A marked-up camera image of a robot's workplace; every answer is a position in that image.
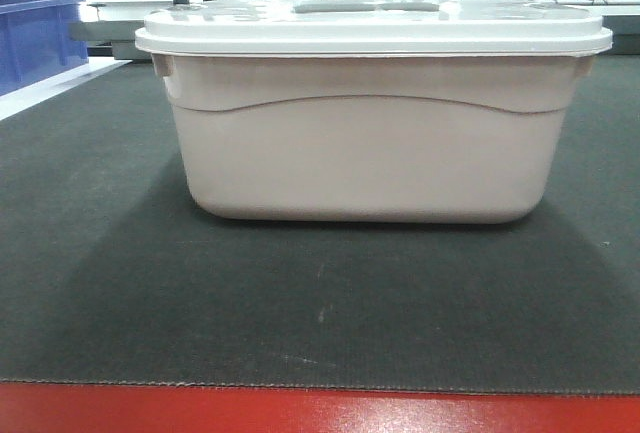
lid handle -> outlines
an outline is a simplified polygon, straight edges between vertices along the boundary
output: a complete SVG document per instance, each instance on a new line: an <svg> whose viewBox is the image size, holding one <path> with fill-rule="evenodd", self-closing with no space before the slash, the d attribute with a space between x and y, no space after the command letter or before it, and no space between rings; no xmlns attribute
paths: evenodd
<svg viewBox="0 0 640 433"><path fill-rule="evenodd" d="M438 11L439 5L429 2L389 1L384 3L350 3L325 1L301 3L293 7L295 13L358 13L366 11Z"/></svg>

plastic storage bin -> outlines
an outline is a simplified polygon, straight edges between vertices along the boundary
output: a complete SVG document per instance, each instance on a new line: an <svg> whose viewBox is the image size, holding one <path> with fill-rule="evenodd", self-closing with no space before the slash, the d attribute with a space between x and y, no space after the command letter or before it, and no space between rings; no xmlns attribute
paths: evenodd
<svg viewBox="0 0 640 433"><path fill-rule="evenodd" d="M69 37L84 0L0 0L0 95L87 63Z"/></svg>
<svg viewBox="0 0 640 433"><path fill-rule="evenodd" d="M521 0L266 0L145 18L189 188L230 218L498 223L540 201L611 45Z"/></svg>

plastic lid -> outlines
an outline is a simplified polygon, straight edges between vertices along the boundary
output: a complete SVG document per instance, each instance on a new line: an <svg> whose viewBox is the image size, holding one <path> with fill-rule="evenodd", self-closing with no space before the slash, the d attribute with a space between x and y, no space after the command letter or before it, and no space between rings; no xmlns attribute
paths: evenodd
<svg viewBox="0 0 640 433"><path fill-rule="evenodd" d="M526 0L222 0L145 18L136 46L197 56L586 56L602 17Z"/></svg>

blue plastic crate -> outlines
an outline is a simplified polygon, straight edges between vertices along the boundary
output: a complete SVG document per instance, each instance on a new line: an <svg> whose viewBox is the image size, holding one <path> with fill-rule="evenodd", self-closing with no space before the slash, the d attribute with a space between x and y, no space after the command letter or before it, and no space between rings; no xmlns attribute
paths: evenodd
<svg viewBox="0 0 640 433"><path fill-rule="evenodd" d="M87 63L68 32L81 1L0 0L0 95Z"/></svg>

red surface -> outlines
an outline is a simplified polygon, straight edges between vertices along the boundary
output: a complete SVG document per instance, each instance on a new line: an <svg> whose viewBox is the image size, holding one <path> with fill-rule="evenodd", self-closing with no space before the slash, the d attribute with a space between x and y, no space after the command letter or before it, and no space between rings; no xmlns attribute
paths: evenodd
<svg viewBox="0 0 640 433"><path fill-rule="evenodd" d="M640 397L0 384L0 432L640 432Z"/></svg>

